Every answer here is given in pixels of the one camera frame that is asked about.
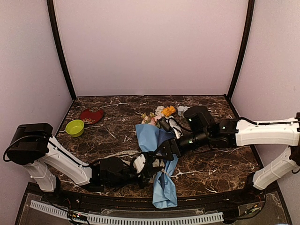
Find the light blue fake flower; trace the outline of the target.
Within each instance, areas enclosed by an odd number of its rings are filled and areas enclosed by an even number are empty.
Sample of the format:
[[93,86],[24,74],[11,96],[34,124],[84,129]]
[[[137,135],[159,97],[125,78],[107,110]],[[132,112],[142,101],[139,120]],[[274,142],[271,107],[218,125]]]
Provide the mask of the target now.
[[178,106],[178,108],[177,108],[178,115],[180,117],[184,117],[184,112],[187,111],[188,109],[189,109],[188,106],[182,106],[182,105]]

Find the orange fake flower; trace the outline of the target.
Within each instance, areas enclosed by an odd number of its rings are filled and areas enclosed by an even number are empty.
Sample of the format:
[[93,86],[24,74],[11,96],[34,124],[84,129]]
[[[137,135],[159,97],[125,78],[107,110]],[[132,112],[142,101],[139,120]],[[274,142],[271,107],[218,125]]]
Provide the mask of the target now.
[[164,115],[164,117],[169,118],[170,116],[172,116],[174,113],[176,112],[176,109],[174,106],[168,106],[163,108],[162,110],[162,114]]

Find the pink fake flower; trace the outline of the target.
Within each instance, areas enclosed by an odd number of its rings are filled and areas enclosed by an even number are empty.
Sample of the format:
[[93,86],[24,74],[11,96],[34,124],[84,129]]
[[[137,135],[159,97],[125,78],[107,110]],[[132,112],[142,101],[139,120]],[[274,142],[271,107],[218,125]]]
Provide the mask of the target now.
[[150,112],[149,115],[146,113],[142,114],[142,124],[150,124],[153,126],[158,127],[158,120],[161,119],[162,116],[160,115],[155,115],[154,113]]

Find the beige ribbon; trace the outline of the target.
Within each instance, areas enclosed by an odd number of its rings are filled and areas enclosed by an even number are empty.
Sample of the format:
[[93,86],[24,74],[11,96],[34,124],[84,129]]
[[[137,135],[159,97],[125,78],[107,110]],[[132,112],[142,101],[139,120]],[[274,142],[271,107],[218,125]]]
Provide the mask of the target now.
[[[110,155],[110,157],[118,157],[120,158],[123,162],[125,162],[126,165],[132,165],[133,163],[133,160],[136,159],[139,155],[141,154],[144,154],[145,157],[147,158],[147,155],[146,155],[147,152],[143,152],[143,151],[137,151],[137,150],[125,150],[125,151],[122,151],[122,152],[118,152],[118,153],[115,153],[115,154],[112,154]],[[164,160],[161,160],[161,166],[151,166],[152,168],[153,167],[162,167],[162,171],[163,172],[165,169],[165,163],[164,163]]]

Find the blue wrapping paper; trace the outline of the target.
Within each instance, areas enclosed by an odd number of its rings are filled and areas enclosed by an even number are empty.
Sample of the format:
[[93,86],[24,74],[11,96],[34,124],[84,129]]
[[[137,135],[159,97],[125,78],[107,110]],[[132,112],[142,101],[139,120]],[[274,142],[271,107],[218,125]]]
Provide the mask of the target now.
[[[174,138],[171,132],[166,132],[152,124],[137,124],[135,126],[138,145],[143,152],[155,151],[163,141]],[[152,204],[158,209],[178,206],[176,186],[171,179],[178,163],[174,155],[173,161],[157,160],[163,169],[159,171],[153,181]]]

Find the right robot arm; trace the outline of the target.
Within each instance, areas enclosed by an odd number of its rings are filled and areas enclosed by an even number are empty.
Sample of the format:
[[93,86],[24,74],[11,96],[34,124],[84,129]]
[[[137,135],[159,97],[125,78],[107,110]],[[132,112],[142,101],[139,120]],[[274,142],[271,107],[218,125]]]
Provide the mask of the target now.
[[172,161],[185,151],[204,145],[213,148],[233,148],[254,144],[282,144],[284,152],[263,169],[249,175],[251,185],[240,191],[239,199],[250,203],[257,190],[300,166],[300,115],[285,120],[252,121],[244,117],[215,122],[205,106],[193,106],[184,112],[191,133],[164,141],[156,149],[162,158]]

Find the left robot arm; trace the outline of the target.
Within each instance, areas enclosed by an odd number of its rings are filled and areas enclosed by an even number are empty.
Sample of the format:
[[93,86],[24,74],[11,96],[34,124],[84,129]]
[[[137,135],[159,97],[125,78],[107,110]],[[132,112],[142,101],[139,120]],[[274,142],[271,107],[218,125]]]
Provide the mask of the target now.
[[66,193],[60,190],[60,180],[50,172],[48,166],[90,192],[122,188],[131,183],[144,188],[163,169],[153,152],[141,153],[130,164],[119,157],[85,163],[68,152],[52,135],[52,130],[53,127],[48,123],[19,125],[3,154],[3,160],[22,165],[55,204],[63,204]]

